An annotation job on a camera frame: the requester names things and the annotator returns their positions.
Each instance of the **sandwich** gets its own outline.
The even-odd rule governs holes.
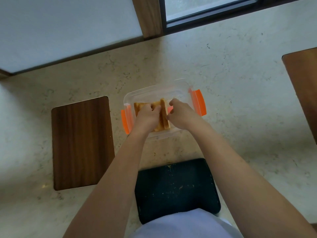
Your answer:
[[[139,111],[145,104],[148,104],[148,103],[134,103],[134,111],[136,116],[138,116]],[[161,106],[161,111],[159,113],[159,122],[157,127],[153,130],[153,132],[159,132],[159,131],[168,130],[171,128],[170,122],[166,119],[168,112],[167,112],[167,103],[164,98],[161,98],[160,101],[151,103],[152,110],[155,109],[155,107],[159,105]]]

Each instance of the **plastic food container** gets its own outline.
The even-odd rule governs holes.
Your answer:
[[[188,84],[185,79],[177,79],[165,84],[157,84],[147,88],[142,88],[125,95],[123,104],[124,110],[121,110],[122,124],[126,134],[129,134],[133,128],[134,121],[136,119],[134,111],[134,103],[152,103],[165,98],[169,103],[173,98],[177,98],[182,102],[188,103],[196,113],[200,116],[207,114],[206,105],[201,91],[192,90],[192,86]],[[171,137],[180,131],[171,123],[171,129],[163,130],[160,132],[150,132],[148,140],[158,140]]]

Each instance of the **black tray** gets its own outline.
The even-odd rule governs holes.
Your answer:
[[[135,186],[142,224],[162,216],[201,208],[221,209],[212,174],[204,158],[141,170]]]

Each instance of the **marble countertop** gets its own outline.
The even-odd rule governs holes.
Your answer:
[[[317,46],[316,6],[300,0],[1,80],[0,236],[61,237],[93,189],[54,191],[52,108],[108,96],[117,152],[124,96],[178,78],[203,93],[204,118],[317,222],[317,147],[281,59]],[[198,157],[181,131],[147,142],[140,168]],[[133,201],[126,236],[140,225]]]

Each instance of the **person's right hand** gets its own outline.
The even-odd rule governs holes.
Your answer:
[[[180,129],[189,130],[192,126],[201,122],[202,118],[187,104],[174,98],[170,101],[173,109],[167,115],[167,120]]]

